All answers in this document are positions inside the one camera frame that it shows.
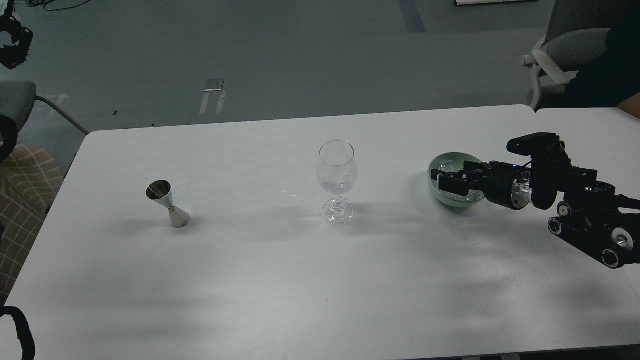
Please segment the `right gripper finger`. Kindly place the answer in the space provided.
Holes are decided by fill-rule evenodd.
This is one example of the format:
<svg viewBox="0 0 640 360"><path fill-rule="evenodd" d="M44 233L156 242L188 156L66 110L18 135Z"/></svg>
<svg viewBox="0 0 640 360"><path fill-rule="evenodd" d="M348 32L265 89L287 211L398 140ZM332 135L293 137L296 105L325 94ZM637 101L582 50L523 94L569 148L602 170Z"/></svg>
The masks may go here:
<svg viewBox="0 0 640 360"><path fill-rule="evenodd" d="M13 15L3 15L0 30L10 36L10 44L2 44L0 63L7 69L15 69L25 63L34 39L34 32L23 27Z"/></svg>

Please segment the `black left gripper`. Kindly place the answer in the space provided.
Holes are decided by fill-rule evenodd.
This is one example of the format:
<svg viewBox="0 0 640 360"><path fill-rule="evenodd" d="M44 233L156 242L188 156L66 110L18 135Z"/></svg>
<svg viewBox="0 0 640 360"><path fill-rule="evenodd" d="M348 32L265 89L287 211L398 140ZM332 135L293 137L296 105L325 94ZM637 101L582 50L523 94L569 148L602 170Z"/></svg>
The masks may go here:
<svg viewBox="0 0 640 360"><path fill-rule="evenodd" d="M446 161L437 162L430 171L430 179L438 182L440 192L467 197L470 189L481 191L489 202L516 211L533 202L531 174L526 166L499 161L453 161L461 170L446 172L438 169L441 162Z"/></svg>

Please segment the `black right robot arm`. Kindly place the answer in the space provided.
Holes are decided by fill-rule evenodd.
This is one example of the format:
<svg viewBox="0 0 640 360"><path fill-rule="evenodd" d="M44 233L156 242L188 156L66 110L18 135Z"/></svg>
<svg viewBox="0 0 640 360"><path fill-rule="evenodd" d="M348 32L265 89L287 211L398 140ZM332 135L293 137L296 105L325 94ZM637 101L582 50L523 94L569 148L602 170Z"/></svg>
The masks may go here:
<svg viewBox="0 0 640 360"><path fill-rule="evenodd" d="M304 198L311 166L325 166L320 157L328 150L320 148L321 141L341 138L347 154L332 171L337 183L319 175L315 187L345 205L343 194L355 181L349 167L359 161L365 170L362 189L382 207L398 205L384 196L397 191L403 174L428 155L505 141L510 153L531 157L530 164L456 160L454 171L434 164L426 186L445 202L477 192L513 210L528 204L548 209L563 193L560 216L550 221L553 233L610 268L636 262L636 251L617 244L612 230L631 221L633 215L620 210L637 209L639 201L615 194L613 185L596 180L595 170L573 166L560 137L535 132L534 123L530 109L505 105L94 131L80 148L86 164L77 160L71 167L71 178L86 177L86 187L67 194L89 205L89 191L105 176L108 185L118 180L122 191L133 186L135 176L172 175L186 192L179 204L195 211L198 225L234 223L244 229L251 212L279 217L287 214L288 200Z"/></svg>

